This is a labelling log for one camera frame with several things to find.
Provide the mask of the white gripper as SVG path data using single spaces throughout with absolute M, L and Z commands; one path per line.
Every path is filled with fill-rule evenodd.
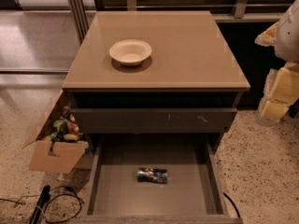
M 272 24 L 255 38 L 255 43 L 263 47 L 274 46 L 277 27 L 277 22 Z M 288 106 L 293 105 L 299 99 L 299 63 L 286 62 L 278 70 L 275 83 L 270 91 L 270 99 L 278 103 L 262 100 L 261 117 L 280 121 L 288 112 Z

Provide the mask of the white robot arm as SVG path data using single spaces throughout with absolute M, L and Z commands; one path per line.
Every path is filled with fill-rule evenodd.
M 272 46 L 275 55 L 286 62 L 279 70 L 270 70 L 258 107 L 258 122 L 272 126 L 299 99 L 299 0 L 293 2 L 278 22 L 259 34 L 255 43 Z

